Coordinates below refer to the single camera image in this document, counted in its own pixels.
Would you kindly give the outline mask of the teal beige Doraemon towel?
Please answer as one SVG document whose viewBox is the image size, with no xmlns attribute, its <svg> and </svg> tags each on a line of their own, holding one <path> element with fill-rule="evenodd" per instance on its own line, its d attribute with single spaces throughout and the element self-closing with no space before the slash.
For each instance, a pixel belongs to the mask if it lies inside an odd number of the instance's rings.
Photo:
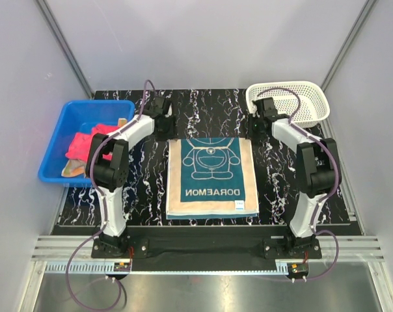
<svg viewBox="0 0 393 312">
<path fill-rule="evenodd" d="M 253 217 L 259 210 L 250 140 L 229 137 L 169 142 L 168 219 Z"/>
</svg>

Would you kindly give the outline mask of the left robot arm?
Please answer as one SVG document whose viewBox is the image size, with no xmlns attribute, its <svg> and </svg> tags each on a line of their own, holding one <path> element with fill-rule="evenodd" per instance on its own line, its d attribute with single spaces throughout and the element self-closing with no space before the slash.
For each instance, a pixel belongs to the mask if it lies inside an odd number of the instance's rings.
<svg viewBox="0 0 393 312">
<path fill-rule="evenodd" d="M 158 140 L 176 137 L 171 99 L 156 96 L 153 102 L 142 103 L 139 113 L 126 125 L 92 137 L 85 173 L 97 192 L 100 205 L 100 230 L 94 238 L 97 249 L 114 257 L 122 257 L 131 250 L 122 204 L 122 189 L 129 172 L 129 151 L 149 135 L 155 135 Z"/>
</svg>

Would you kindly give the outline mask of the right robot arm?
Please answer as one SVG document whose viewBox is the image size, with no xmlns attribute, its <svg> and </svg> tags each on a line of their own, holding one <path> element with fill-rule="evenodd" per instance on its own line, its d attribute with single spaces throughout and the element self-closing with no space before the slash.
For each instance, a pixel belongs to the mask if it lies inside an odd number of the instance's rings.
<svg viewBox="0 0 393 312">
<path fill-rule="evenodd" d="M 287 114 L 279 114 L 271 97 L 248 101 L 247 111 L 248 139 L 259 142 L 274 138 L 295 153 L 299 197 L 284 245 L 279 249 L 289 257 L 304 257 L 318 246 L 319 214 L 342 181 L 337 143 L 333 138 L 314 136 L 291 122 Z"/>
</svg>

